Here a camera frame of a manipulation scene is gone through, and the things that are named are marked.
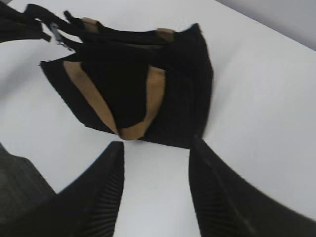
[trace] white wall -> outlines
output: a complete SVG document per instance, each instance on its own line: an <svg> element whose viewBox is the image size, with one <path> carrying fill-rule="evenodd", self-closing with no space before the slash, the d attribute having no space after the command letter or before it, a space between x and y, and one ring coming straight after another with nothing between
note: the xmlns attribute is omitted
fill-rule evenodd
<svg viewBox="0 0 316 237"><path fill-rule="evenodd" d="M316 0L217 0L316 50Z"/></svg>

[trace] white table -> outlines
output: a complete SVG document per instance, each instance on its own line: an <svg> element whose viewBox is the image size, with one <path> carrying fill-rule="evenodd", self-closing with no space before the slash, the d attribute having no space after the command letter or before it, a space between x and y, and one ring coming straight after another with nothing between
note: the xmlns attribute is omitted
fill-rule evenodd
<svg viewBox="0 0 316 237"><path fill-rule="evenodd" d="M236 172L316 219L316 52L213 0L35 0L57 15L120 29L177 31L198 22L214 67L204 139ZM24 10L25 2L12 7ZM84 127L38 66L69 52L43 40L0 44L0 141L29 158L57 192L118 137ZM116 237L199 237L189 151L125 142Z"/></svg>

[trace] metal buckle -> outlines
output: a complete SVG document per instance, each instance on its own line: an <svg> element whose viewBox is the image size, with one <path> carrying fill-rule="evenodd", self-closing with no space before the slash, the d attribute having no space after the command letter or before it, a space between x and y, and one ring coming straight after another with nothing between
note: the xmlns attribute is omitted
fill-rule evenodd
<svg viewBox="0 0 316 237"><path fill-rule="evenodd" d="M58 29L59 29L59 26L56 23L52 22L50 24L50 30L54 34L56 44L61 45L65 48L67 48L68 50L72 51L72 49L63 42L63 38L61 37L60 33L58 32Z"/></svg>

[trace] black strap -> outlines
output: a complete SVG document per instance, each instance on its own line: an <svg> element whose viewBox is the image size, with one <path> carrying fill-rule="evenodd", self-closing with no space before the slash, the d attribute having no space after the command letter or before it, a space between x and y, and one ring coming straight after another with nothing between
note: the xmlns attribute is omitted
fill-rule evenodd
<svg viewBox="0 0 316 237"><path fill-rule="evenodd" d="M34 19L41 20L50 30L51 24L55 23L58 25L59 29L69 35L77 36L79 38L89 38L92 40L112 40L117 42L124 42L124 43L139 43L139 44L166 44L163 39L159 37L143 37L143 35L139 36L126 36L126 35L118 35L113 33L94 33L94 32L87 32L80 27L69 24L68 22L60 19L58 16L53 14L52 12L48 11L44 7L35 5L35 4L28 4L24 13ZM64 12L66 17L71 16L68 11Z"/></svg>
<svg viewBox="0 0 316 237"><path fill-rule="evenodd" d="M0 41L44 39L50 36L42 31L41 23L0 1Z"/></svg>

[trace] tan leather trim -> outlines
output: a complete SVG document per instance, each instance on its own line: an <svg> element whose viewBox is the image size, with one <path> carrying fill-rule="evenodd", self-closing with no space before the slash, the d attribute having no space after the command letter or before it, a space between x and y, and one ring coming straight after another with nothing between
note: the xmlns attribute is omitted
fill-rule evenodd
<svg viewBox="0 0 316 237"><path fill-rule="evenodd" d="M100 120L124 140L136 140L145 135L161 106L165 89L165 70L149 66L146 82L146 115L143 121L128 128L117 129L114 117L92 80L81 68L81 62L64 62L66 73Z"/></svg>
<svg viewBox="0 0 316 237"><path fill-rule="evenodd" d="M165 41L167 42L174 41L174 30L166 29L166 28L157 28L156 32L157 32L157 35L160 38L163 38Z"/></svg>
<svg viewBox="0 0 316 237"><path fill-rule="evenodd" d="M91 18L84 17L82 18L84 28L89 32L99 33L99 29L97 26L98 21L93 20Z"/></svg>
<svg viewBox="0 0 316 237"><path fill-rule="evenodd" d="M165 89L165 70L149 66L147 74L146 116L142 122L119 130L124 140L134 140L145 135L161 106Z"/></svg>
<svg viewBox="0 0 316 237"><path fill-rule="evenodd" d="M101 121L116 135L118 130L109 106L103 99L92 80L81 68L81 62L64 62L65 70L72 83L81 92L88 104L93 108Z"/></svg>

